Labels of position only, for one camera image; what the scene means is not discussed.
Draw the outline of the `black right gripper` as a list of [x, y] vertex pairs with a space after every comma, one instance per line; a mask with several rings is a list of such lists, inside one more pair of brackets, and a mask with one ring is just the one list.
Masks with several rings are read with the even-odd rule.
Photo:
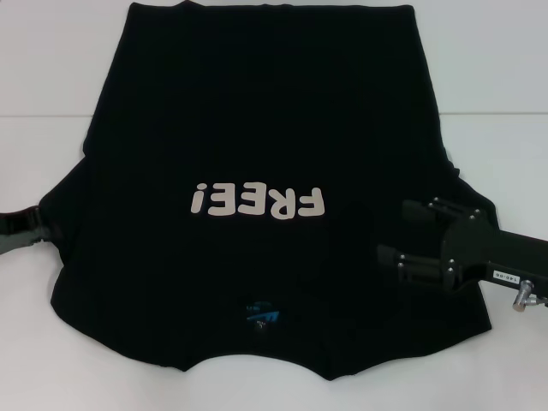
[[404, 200], [402, 219], [408, 223], [449, 227], [441, 242], [440, 259], [377, 246], [378, 263], [394, 268], [401, 281], [442, 283], [457, 290], [467, 283], [487, 281], [547, 295], [547, 242], [497, 229], [473, 207], [435, 197], [427, 202]]

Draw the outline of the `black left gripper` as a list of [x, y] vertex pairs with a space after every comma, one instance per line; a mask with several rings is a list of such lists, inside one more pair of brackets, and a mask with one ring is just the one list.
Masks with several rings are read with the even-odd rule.
[[44, 225], [39, 207], [1, 214], [0, 254], [30, 247], [44, 240]]

